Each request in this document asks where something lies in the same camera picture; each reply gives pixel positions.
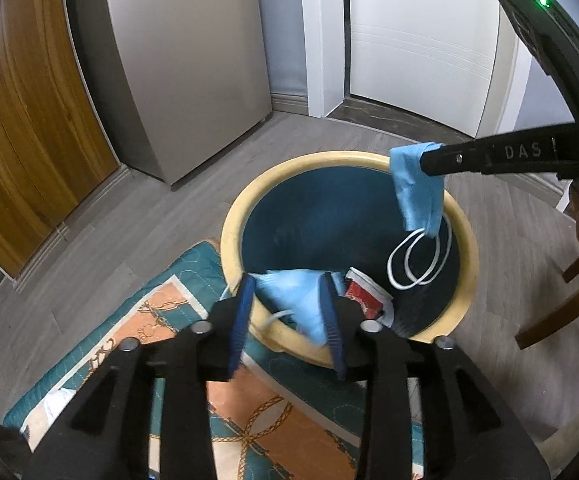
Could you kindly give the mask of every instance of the door frame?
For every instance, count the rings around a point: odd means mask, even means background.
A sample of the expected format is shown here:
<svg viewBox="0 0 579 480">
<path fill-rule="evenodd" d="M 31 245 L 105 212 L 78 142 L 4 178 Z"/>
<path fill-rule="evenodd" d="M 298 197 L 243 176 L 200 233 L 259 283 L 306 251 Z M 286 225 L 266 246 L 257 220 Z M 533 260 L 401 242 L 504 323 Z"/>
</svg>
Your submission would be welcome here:
<svg viewBox="0 0 579 480">
<path fill-rule="evenodd" d="M 326 117 L 345 98 L 343 0 L 302 0 L 307 65 L 307 107 Z M 511 130 L 525 95 L 531 54 L 500 11 L 492 80 L 476 137 Z"/>
</svg>

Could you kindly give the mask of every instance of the trash can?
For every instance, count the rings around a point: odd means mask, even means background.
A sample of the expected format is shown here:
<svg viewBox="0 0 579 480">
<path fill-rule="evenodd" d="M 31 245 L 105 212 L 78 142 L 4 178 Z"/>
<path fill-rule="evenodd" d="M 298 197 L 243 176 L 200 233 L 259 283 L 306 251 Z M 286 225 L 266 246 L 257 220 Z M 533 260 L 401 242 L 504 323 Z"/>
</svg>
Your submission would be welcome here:
<svg viewBox="0 0 579 480">
<path fill-rule="evenodd" d="M 223 225 L 221 263 L 231 286 L 244 271 L 314 269 L 344 274 L 355 267 L 394 296 L 392 330 L 431 342 L 456 328 L 474 299 L 478 278 L 476 238 L 447 192 L 444 212 L 452 230 L 445 266 L 428 285 L 394 290 L 387 278 L 387 260 L 407 233 L 389 159 L 364 152 L 313 153 L 271 168 L 241 192 Z M 442 251 L 447 234 L 444 221 Z M 429 266 L 434 249 L 434 241 L 426 238 L 416 245 L 410 257 L 415 275 Z M 275 320 L 259 330 L 269 315 L 257 298 L 250 324 L 253 336 L 274 351 L 331 367 L 327 347 L 311 344 L 286 323 Z"/>
</svg>

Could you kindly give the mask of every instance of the wooden chair leg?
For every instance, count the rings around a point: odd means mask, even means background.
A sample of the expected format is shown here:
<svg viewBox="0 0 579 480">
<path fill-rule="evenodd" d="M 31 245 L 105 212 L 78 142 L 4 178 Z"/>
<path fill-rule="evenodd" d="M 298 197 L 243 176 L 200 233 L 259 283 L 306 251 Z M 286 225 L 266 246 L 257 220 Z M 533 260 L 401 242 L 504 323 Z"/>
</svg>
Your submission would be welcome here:
<svg viewBox="0 0 579 480">
<path fill-rule="evenodd" d="M 570 265 L 563 271 L 562 277 L 565 280 L 565 283 L 569 283 L 578 275 L 579 275 L 579 257 L 576 258 L 576 261 L 572 265 Z"/>
<path fill-rule="evenodd" d="M 579 291 L 567 298 L 551 314 L 548 314 L 531 327 L 518 332 L 516 334 L 516 343 L 521 350 L 532 346 L 562 329 L 562 327 L 571 323 L 577 317 L 579 317 Z"/>
</svg>

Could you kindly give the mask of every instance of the yellow trash can rim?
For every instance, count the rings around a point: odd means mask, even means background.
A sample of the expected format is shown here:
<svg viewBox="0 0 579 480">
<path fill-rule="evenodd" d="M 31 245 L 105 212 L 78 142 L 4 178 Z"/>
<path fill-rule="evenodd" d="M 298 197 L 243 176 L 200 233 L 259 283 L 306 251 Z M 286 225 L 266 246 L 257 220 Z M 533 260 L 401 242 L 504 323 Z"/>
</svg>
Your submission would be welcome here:
<svg viewBox="0 0 579 480">
<path fill-rule="evenodd" d="M 271 168 L 255 178 L 237 197 L 223 224 L 220 238 L 220 259 L 226 281 L 235 293 L 236 283 L 244 272 L 241 238 L 250 213 L 265 194 L 276 185 L 300 173 L 329 166 L 356 166 L 389 173 L 389 158 L 365 152 L 321 152 L 299 156 Z M 445 191 L 443 208 L 458 242 L 460 271 L 451 301 L 442 314 L 427 328 L 412 336 L 413 340 L 431 343 L 440 335 L 451 333 L 463 319 L 476 294 L 478 281 L 478 246 L 471 225 L 454 198 Z M 254 299 L 250 316 L 250 333 L 271 350 L 287 352 L 309 363 L 332 367 L 327 346 L 315 346 L 280 320 L 266 326 L 269 311 Z"/>
</svg>

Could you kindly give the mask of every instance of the refrigerator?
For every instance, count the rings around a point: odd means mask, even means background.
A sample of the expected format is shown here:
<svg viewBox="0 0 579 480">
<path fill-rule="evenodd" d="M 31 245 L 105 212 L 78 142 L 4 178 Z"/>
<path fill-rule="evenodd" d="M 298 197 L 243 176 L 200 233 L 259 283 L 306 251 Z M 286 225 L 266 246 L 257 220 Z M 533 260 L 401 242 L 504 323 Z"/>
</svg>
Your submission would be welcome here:
<svg viewBox="0 0 579 480">
<path fill-rule="evenodd" d="M 65 0 L 122 162 L 173 184 L 271 113 L 258 0 Z"/>
</svg>

